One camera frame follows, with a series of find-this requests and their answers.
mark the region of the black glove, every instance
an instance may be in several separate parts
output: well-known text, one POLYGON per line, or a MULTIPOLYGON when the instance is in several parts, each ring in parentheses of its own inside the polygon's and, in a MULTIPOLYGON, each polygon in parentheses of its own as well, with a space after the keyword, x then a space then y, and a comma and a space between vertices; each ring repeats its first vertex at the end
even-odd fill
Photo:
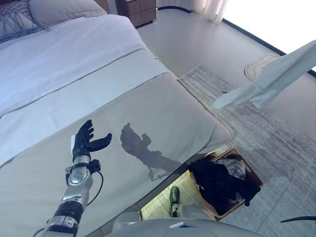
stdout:
POLYGON ((84 125, 79 129, 76 134, 75 145, 73 148, 73 161, 77 156, 90 156, 90 152, 95 152, 106 148, 112 139, 112 134, 108 134, 105 138, 101 138, 90 142, 93 137, 92 132, 94 131, 92 127, 92 121, 89 119, 84 125))

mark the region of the white duvet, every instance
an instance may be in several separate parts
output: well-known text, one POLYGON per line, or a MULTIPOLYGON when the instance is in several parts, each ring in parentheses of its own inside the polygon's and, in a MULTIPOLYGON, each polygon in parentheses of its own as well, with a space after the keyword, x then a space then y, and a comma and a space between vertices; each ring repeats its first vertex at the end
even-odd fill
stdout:
POLYGON ((0 117, 147 49, 129 19, 77 18, 0 46, 0 117))

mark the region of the white floor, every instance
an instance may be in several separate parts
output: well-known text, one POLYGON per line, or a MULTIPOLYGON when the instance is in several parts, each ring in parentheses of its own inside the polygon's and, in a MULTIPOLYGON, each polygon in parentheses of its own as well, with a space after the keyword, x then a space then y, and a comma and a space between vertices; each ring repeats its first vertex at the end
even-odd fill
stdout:
MULTIPOLYGON (((215 26, 195 13, 166 9, 138 29, 147 47, 180 77, 200 64, 236 86, 250 83, 244 67, 271 51, 225 23, 215 26)), ((269 106, 316 141, 316 79, 303 75, 269 106)))

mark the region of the wooden nightstand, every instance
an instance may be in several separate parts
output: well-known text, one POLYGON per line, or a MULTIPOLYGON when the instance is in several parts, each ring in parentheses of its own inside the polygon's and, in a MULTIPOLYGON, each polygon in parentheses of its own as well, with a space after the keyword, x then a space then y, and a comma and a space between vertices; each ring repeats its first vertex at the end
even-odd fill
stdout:
POLYGON ((134 26, 156 19, 156 0, 116 0, 118 15, 127 16, 134 26))

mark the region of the black shoe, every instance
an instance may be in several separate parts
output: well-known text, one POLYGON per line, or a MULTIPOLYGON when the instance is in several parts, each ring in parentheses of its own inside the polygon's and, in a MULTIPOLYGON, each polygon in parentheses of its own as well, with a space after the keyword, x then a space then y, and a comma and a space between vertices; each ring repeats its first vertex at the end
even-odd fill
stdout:
POLYGON ((173 205, 174 204, 179 204, 180 203, 180 191, 179 188, 177 186, 173 186, 170 190, 170 196, 169 196, 169 200, 170 200, 170 216, 171 217, 177 217, 177 210, 178 207, 175 208, 175 210, 173 210, 173 205))

